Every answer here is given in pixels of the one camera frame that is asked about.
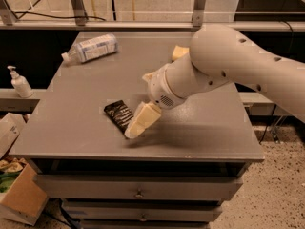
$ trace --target drawer knob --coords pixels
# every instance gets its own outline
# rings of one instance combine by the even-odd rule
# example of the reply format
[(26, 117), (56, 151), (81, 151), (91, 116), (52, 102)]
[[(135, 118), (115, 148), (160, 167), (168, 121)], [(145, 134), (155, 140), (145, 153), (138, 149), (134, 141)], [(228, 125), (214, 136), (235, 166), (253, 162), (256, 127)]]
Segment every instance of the drawer knob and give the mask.
[(134, 195), (134, 198), (136, 198), (136, 199), (142, 199), (143, 197), (144, 197), (144, 196), (142, 195), (141, 190), (138, 190), (138, 191), (137, 191), (137, 194)]
[(145, 215), (142, 215), (142, 218), (140, 219), (141, 222), (146, 222), (147, 219), (145, 218)]

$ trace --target drawer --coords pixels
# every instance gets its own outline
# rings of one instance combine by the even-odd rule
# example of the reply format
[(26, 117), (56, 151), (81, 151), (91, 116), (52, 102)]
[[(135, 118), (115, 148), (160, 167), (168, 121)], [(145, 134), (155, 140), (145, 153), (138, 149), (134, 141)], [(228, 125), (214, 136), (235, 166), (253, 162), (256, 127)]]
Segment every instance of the drawer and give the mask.
[(105, 177), (37, 175), (50, 198), (230, 200), (242, 185), (235, 177)]
[(81, 220), (82, 229), (210, 229), (208, 223)]
[(64, 210), (78, 219), (123, 219), (146, 221), (215, 221), (220, 206), (167, 202), (64, 202)]

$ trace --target cardboard box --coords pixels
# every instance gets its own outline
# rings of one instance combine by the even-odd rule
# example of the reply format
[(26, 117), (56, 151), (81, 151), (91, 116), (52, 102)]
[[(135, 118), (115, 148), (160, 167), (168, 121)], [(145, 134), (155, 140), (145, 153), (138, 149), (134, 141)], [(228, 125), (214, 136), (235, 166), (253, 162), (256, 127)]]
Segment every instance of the cardboard box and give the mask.
[(47, 194), (34, 182), (35, 171), (28, 164), (0, 200), (0, 217), (34, 225), (46, 203)]
[(6, 114), (0, 120), (0, 159), (19, 136), (26, 122), (20, 114)]

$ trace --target desk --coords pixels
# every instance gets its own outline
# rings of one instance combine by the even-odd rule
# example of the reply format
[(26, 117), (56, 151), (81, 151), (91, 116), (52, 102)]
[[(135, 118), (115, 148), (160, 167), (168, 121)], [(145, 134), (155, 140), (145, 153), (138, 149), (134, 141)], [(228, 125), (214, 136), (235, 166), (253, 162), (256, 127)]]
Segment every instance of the desk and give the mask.
[(35, 182), (84, 228), (207, 228), (245, 169), (264, 159), (238, 92), (228, 84), (195, 94), (126, 139), (104, 107), (122, 99), (135, 111), (148, 101), (142, 75), (171, 62), (174, 46), (188, 47), (193, 34), (114, 35), (118, 53), (60, 66), (10, 154), (25, 157)]

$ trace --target pump dispenser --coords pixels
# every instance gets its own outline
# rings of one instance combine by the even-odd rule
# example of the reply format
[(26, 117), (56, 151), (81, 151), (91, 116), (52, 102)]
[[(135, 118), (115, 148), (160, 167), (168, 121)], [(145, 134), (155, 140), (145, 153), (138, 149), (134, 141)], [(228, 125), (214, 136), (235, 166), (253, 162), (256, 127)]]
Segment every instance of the pump dispenser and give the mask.
[(11, 75), (11, 85), (17, 91), (17, 93), (23, 98), (32, 96), (33, 90), (27, 79), (24, 76), (19, 75), (19, 73), (15, 70), (16, 67), (8, 66), (8, 69), (10, 70)]

